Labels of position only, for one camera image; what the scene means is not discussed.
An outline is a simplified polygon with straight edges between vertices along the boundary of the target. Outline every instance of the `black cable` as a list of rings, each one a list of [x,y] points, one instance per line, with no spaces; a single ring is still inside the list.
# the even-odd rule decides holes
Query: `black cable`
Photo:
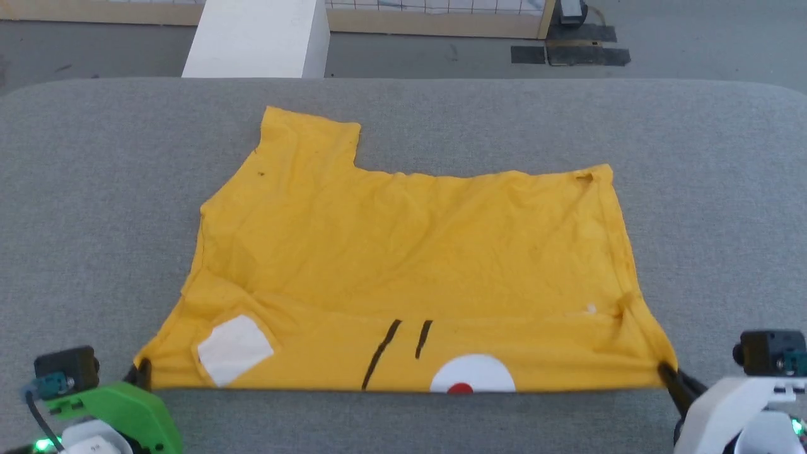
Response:
[[[51,440],[53,446],[56,448],[56,452],[62,452],[65,450],[65,447],[61,445],[59,438],[56,437],[56,434],[53,433],[50,426],[47,422],[45,422],[44,418],[42,418],[42,414],[38,409],[36,409],[36,404],[34,403],[34,393],[31,391],[25,392],[25,403],[28,404],[28,409],[31,411],[31,414],[34,416],[36,423],[39,424],[40,429],[42,432],[45,433],[45,436]]]

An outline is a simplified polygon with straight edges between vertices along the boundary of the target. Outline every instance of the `red dot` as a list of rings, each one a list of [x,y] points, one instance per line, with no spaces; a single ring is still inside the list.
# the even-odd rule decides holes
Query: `red dot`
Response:
[[[473,394],[474,389],[467,383],[454,383],[448,391],[449,394]]]

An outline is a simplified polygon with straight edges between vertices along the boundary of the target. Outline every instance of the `white square patch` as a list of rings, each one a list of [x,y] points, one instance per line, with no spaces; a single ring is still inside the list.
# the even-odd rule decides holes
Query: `white square patch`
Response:
[[[199,343],[197,351],[207,375],[220,388],[274,355],[269,339],[253,319],[245,315],[213,328],[210,337]]]

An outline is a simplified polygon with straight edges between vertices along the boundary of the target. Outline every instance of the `yellow t-shirt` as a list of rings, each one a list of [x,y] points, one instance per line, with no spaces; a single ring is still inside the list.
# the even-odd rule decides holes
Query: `yellow t-shirt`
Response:
[[[609,166],[368,171],[359,128],[266,109],[136,358],[154,387],[539,392],[661,386],[659,362],[677,367]]]

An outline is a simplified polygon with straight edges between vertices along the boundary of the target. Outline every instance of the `black tape strip on floor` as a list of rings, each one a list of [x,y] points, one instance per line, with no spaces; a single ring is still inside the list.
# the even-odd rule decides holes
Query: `black tape strip on floor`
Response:
[[[552,66],[625,66],[630,63],[630,52],[626,48],[549,46],[546,55]]]
[[[510,62],[543,65],[546,63],[543,46],[510,46]]]
[[[563,25],[553,25],[546,33],[546,39],[557,41],[601,41],[616,43],[617,31],[609,25],[595,25],[584,23],[579,28],[568,28]]]

